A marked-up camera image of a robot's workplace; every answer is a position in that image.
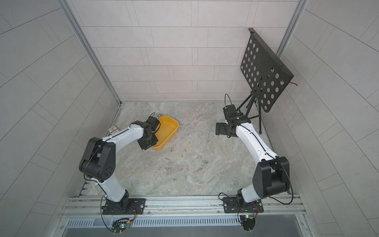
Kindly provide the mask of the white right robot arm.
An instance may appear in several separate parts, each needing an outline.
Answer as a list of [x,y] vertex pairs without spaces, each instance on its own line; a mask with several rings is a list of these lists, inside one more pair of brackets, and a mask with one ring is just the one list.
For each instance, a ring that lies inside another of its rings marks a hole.
[[263,198],[272,198],[273,195],[293,192],[289,161],[286,157],[279,157],[263,141],[251,123],[218,122],[215,134],[242,140],[256,163],[252,184],[237,192],[236,199],[240,207]]

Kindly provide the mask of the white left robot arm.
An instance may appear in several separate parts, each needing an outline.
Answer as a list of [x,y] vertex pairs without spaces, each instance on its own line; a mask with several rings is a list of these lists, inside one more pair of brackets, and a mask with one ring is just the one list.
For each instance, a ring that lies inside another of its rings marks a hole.
[[142,150],[151,148],[158,142],[156,132],[159,128],[159,120],[149,117],[146,121],[135,121],[113,135],[91,138],[79,164],[79,171],[101,187],[107,200],[121,202],[126,196],[126,190],[114,174],[116,153],[134,141],[138,142]]

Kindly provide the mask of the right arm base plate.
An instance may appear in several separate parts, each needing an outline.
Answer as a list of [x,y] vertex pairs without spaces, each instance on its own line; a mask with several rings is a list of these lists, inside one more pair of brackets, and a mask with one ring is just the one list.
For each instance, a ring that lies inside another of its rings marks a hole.
[[225,213],[263,213],[264,208],[261,200],[245,202],[240,197],[223,197],[223,207]]

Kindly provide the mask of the yellow plastic storage box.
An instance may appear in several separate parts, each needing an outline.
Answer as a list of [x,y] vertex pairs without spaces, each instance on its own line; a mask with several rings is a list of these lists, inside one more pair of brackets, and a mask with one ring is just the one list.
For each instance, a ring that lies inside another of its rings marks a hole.
[[152,148],[155,150],[161,150],[177,133],[179,128],[179,123],[170,116],[161,116],[159,118],[159,121],[160,128],[156,133],[158,142],[156,145],[152,146]]

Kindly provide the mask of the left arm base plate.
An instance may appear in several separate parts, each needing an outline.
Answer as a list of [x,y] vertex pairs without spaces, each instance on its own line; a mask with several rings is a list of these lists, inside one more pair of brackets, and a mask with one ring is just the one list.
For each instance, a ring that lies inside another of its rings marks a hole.
[[129,198],[120,202],[113,202],[106,199],[104,205],[101,205],[103,215],[132,215],[143,214],[146,204],[145,198]]

